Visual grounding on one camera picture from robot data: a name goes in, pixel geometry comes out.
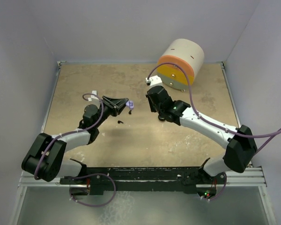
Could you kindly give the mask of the purple earbud charging case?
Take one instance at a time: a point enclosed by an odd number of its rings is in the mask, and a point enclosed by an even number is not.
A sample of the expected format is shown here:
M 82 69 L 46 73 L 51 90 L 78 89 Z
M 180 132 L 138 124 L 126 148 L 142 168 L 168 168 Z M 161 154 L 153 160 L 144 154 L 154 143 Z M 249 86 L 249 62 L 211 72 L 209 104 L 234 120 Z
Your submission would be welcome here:
M 128 107 L 129 110 L 133 110 L 134 109 L 134 102 L 132 100 L 128 100 L 126 102 L 126 107 Z

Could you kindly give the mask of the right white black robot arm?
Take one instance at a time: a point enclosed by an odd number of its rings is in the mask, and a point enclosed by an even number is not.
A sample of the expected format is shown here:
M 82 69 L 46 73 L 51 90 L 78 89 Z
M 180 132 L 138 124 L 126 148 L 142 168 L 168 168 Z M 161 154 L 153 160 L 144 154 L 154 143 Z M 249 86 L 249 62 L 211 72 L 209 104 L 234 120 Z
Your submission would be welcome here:
M 199 171 L 199 179 L 210 183 L 215 176 L 232 170 L 243 173 L 257 152 L 251 129 L 245 125 L 240 128 L 225 125 L 210 117 L 196 114 L 193 107 L 181 100 L 172 100 L 166 89 L 155 86 L 147 91 L 150 110 L 158 113 L 167 122 L 190 128 L 218 143 L 225 153 L 207 159 Z

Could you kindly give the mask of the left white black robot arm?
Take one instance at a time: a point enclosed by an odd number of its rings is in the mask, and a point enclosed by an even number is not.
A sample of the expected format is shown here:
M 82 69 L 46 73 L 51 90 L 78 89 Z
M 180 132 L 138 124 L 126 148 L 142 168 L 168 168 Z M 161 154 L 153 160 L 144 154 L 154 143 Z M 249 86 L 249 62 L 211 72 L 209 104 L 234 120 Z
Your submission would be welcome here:
M 132 111 L 134 102 L 127 98 L 99 98 L 94 94 L 91 104 L 84 108 L 77 129 L 59 135 L 40 133 L 35 138 L 22 161 L 22 170 L 36 180 L 49 182 L 58 176 L 70 176 L 75 183 L 82 184 L 87 179 L 87 172 L 79 162 L 70 160 L 66 163 L 63 160 L 65 152 L 93 143 L 99 135 L 99 126 L 108 117 L 120 115 L 126 107 Z

